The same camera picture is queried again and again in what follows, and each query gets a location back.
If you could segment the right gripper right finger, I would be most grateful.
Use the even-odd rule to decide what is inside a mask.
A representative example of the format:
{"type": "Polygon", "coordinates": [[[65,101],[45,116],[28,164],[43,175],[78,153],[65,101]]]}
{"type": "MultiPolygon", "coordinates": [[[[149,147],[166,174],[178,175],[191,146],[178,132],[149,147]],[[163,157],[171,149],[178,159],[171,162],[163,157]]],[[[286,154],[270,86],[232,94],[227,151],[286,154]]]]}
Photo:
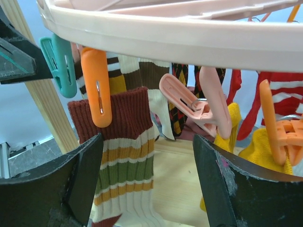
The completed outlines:
{"type": "Polygon", "coordinates": [[[193,138],[198,177],[211,227],[301,227],[303,179],[193,138]]]}

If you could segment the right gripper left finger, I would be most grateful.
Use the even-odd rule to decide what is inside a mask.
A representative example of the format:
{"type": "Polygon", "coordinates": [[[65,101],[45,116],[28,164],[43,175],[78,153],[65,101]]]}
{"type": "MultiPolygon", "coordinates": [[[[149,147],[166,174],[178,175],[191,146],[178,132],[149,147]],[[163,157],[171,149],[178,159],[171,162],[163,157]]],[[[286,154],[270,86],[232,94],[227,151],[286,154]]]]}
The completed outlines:
{"type": "Polygon", "coordinates": [[[0,181],[2,227],[85,227],[89,222],[103,138],[0,181]]]}

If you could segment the maroon cuff striped sock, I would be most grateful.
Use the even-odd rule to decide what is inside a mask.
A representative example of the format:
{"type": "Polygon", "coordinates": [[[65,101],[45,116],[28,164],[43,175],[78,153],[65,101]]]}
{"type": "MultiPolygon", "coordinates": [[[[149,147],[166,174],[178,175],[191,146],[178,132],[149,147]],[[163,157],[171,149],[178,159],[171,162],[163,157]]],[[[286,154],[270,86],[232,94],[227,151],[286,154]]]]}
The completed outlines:
{"type": "Polygon", "coordinates": [[[87,100],[71,101],[68,109],[80,143],[102,134],[102,163],[94,195],[94,227],[163,227],[153,208],[155,134],[148,90],[139,87],[111,96],[112,122],[93,121],[87,100]]]}

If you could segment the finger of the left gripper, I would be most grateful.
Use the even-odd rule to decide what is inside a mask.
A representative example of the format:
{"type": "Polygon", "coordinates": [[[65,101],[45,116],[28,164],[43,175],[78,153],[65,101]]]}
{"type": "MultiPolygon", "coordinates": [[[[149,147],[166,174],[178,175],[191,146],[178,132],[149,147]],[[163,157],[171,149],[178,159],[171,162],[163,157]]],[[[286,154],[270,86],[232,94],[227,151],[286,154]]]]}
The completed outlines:
{"type": "Polygon", "coordinates": [[[0,83],[51,79],[42,51],[24,37],[0,10],[0,83]]]}

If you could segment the mustard yellow sock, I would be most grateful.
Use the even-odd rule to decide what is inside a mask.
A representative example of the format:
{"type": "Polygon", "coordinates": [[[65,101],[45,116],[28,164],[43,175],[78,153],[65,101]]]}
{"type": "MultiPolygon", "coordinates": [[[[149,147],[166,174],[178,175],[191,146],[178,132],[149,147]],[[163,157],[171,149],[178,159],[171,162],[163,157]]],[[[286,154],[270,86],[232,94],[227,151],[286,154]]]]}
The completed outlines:
{"type": "Polygon", "coordinates": [[[225,130],[224,137],[221,135],[221,131],[218,131],[214,140],[214,144],[225,151],[234,153],[236,146],[238,127],[241,121],[241,112],[237,103],[231,103],[228,105],[229,119],[228,130],[225,130]]]}
{"type": "MultiPolygon", "coordinates": [[[[231,137],[227,140],[217,135],[214,144],[220,148],[233,153],[236,143],[237,132],[233,132],[231,137]]],[[[269,141],[267,137],[267,131],[265,128],[257,129],[254,131],[250,144],[244,148],[239,154],[239,157],[246,159],[254,164],[271,169],[284,174],[293,174],[293,169],[289,159],[286,160],[283,166],[275,163],[269,141]]]]}

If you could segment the orange clothespin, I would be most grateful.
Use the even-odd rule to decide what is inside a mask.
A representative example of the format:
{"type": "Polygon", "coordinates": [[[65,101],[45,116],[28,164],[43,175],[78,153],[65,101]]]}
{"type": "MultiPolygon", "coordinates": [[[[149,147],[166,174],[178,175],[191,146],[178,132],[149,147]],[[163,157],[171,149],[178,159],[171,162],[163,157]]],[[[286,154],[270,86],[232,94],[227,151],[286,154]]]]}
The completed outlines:
{"type": "Polygon", "coordinates": [[[94,124],[105,128],[112,122],[106,52],[85,47],[81,67],[94,124]]]}

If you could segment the pink round clip hanger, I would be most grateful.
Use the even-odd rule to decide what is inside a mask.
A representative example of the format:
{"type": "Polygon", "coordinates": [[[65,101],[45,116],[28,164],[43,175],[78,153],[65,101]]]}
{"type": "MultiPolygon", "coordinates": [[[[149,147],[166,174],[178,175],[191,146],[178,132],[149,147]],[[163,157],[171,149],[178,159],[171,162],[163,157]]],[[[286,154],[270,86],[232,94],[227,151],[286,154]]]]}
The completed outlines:
{"type": "Polygon", "coordinates": [[[297,0],[39,0],[46,28],[68,41],[175,63],[302,72],[303,26],[246,18],[297,0]]]}

